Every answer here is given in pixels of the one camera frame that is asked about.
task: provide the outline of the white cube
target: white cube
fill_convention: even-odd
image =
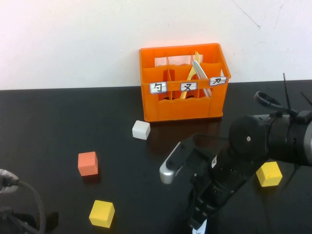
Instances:
[[[150,123],[137,120],[132,128],[132,135],[134,138],[146,140],[150,131]]]

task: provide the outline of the yellow object in crate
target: yellow object in crate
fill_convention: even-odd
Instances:
[[[277,162],[264,163],[256,174],[262,187],[276,186],[283,177]]]

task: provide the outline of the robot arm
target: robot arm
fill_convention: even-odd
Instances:
[[[216,156],[196,147],[194,136],[189,137],[175,147],[159,169],[165,184],[170,184],[182,167],[194,171],[188,224],[196,230],[267,159],[312,166],[312,112],[297,113],[283,108],[261,92],[255,98],[278,111],[236,120],[231,125],[227,144]]]

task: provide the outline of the yellow cube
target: yellow cube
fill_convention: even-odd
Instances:
[[[277,162],[266,162],[256,172],[262,187],[278,185],[282,179]]]
[[[95,200],[89,219],[95,226],[110,228],[115,209],[112,202]]]

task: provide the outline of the white wall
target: white wall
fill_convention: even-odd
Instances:
[[[231,82],[310,79],[311,14],[311,0],[1,0],[0,89],[139,85],[139,48],[210,42]]]

